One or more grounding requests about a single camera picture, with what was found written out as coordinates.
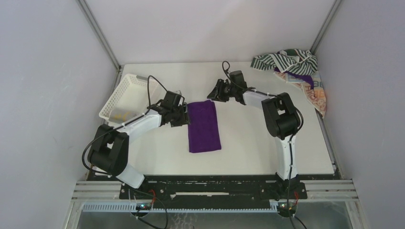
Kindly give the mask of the white plastic basket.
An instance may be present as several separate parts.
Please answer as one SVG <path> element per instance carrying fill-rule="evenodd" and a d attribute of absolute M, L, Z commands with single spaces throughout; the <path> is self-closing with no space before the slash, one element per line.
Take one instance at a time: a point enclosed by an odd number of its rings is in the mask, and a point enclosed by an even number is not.
<path fill-rule="evenodd" d="M 163 88 L 156 80 L 128 73 L 99 112 L 99 117 L 114 125 L 123 123 L 109 121 L 110 112 L 125 110 L 131 112 L 131 118 L 134 118 L 146 111 L 149 104 L 156 103 L 163 92 Z"/>

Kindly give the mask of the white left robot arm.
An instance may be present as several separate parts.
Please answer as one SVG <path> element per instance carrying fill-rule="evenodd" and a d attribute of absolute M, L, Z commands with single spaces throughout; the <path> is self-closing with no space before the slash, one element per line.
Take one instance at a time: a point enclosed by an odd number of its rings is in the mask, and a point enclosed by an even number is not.
<path fill-rule="evenodd" d="M 187 104 L 181 93 L 167 91 L 164 98 L 150 104 L 144 113 L 115 127 L 103 124 L 95 138 L 85 148 L 87 161 L 99 168 L 101 174 L 115 177 L 131 187 L 138 199 L 149 194 L 145 176 L 128 161 L 129 145 L 150 130 L 166 124 L 172 127 L 188 124 Z"/>

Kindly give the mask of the yellow grey patterned towel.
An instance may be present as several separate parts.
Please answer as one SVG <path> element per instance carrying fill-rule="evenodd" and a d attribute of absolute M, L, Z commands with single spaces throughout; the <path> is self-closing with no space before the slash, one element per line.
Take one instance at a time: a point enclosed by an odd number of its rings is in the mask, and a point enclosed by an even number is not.
<path fill-rule="evenodd" d="M 131 118 L 131 112 L 125 110 L 112 110 L 109 115 L 109 121 L 125 122 Z"/>

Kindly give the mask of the purple towel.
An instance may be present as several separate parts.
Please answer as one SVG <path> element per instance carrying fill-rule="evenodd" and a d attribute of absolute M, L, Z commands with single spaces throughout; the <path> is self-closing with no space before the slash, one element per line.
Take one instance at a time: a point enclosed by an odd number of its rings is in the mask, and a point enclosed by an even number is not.
<path fill-rule="evenodd" d="M 221 150 L 215 103 L 211 100 L 187 104 L 190 153 Z"/>

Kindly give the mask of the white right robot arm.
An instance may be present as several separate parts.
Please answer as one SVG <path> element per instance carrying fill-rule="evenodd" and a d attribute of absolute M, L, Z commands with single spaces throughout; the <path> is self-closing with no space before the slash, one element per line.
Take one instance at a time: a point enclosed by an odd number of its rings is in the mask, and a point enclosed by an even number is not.
<path fill-rule="evenodd" d="M 298 178 L 295 160 L 296 135 L 303 126 L 302 113 L 294 106 L 288 93 L 269 94 L 248 87 L 243 73 L 224 70 L 226 80 L 219 79 L 207 99 L 228 102 L 234 98 L 242 105 L 253 106 L 263 111 L 266 128 L 275 138 L 278 168 L 276 175 L 281 179 L 276 192 L 281 198 L 289 198 L 295 192 L 289 181 Z"/>

